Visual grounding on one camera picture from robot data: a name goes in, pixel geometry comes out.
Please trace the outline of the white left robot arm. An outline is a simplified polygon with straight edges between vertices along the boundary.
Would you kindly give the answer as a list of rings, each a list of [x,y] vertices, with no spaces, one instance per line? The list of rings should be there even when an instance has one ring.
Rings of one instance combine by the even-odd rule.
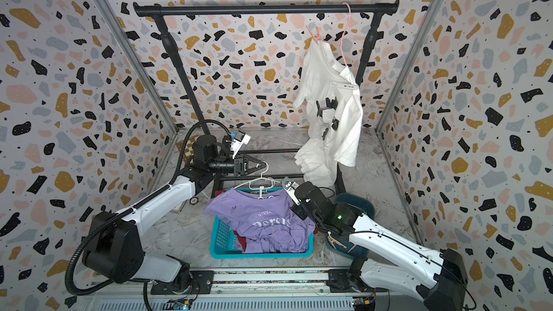
[[[189,267],[170,256],[149,254],[143,250],[141,238],[158,220],[178,205],[196,197],[218,174],[245,176],[265,167],[240,152],[250,135],[238,131],[217,141],[214,135],[201,135],[192,144],[192,155],[182,159],[168,184],[141,201],[110,214],[95,217],[89,242],[82,253],[83,264],[110,282],[156,280],[185,289],[189,283]]]

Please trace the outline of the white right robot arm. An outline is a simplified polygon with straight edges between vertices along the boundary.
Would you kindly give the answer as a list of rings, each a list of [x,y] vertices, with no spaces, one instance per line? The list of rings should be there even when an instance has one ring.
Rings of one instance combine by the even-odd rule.
[[[383,288],[400,292],[428,310],[468,310],[467,271],[462,256],[452,249],[438,251],[407,240],[371,219],[358,207],[334,203],[310,182],[282,182],[293,201],[292,211],[311,219],[332,239],[346,239],[383,257],[386,264],[367,256],[354,258],[344,287],[365,291]]]

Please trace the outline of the pink wire hanger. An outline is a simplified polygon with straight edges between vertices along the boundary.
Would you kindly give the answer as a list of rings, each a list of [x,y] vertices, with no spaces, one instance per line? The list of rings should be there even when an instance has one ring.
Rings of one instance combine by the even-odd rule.
[[[343,63],[345,67],[348,67],[348,63],[344,53],[344,39],[347,34],[348,28],[351,24],[352,11],[351,11],[350,3],[348,3],[347,1],[344,1],[342,4],[347,8],[347,20],[344,23],[344,26],[341,31],[341,37],[338,40],[338,51],[340,52],[341,63]]]

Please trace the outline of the white printed t-shirt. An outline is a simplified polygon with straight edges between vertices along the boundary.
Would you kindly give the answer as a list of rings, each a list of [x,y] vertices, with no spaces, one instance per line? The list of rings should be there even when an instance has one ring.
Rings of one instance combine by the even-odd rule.
[[[353,73],[334,58],[327,42],[309,47],[293,106],[305,109],[309,125],[309,140],[296,153],[295,163],[305,181],[330,187],[340,164],[356,165],[363,109]]]

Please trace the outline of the pink clothespin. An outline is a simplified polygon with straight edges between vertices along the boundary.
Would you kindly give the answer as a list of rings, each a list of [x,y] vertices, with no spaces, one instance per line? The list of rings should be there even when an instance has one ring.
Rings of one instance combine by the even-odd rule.
[[[306,26],[306,29],[310,33],[310,35],[312,37],[312,41],[314,43],[318,44],[319,42],[321,42],[323,40],[321,30],[318,26],[315,26],[313,29],[310,29],[308,26]]]

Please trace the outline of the white plastic hangers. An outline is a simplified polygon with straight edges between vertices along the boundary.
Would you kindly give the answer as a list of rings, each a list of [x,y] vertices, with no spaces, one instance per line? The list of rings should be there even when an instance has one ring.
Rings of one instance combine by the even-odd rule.
[[[233,189],[240,191],[243,187],[247,188],[247,191],[252,191],[258,200],[263,200],[265,194],[270,193],[270,191],[280,184],[279,181],[272,177],[266,176],[266,173],[269,171],[270,165],[264,161],[264,170],[259,174],[258,177],[253,178],[252,180],[245,181],[242,184],[239,184]]]

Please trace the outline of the purple garment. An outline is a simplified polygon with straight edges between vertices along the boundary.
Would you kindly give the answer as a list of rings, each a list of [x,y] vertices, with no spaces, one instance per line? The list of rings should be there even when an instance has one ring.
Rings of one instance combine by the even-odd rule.
[[[293,213],[294,204],[283,189],[261,196],[230,189],[212,199],[204,214],[216,216],[244,238],[244,253],[304,253],[315,223]]]

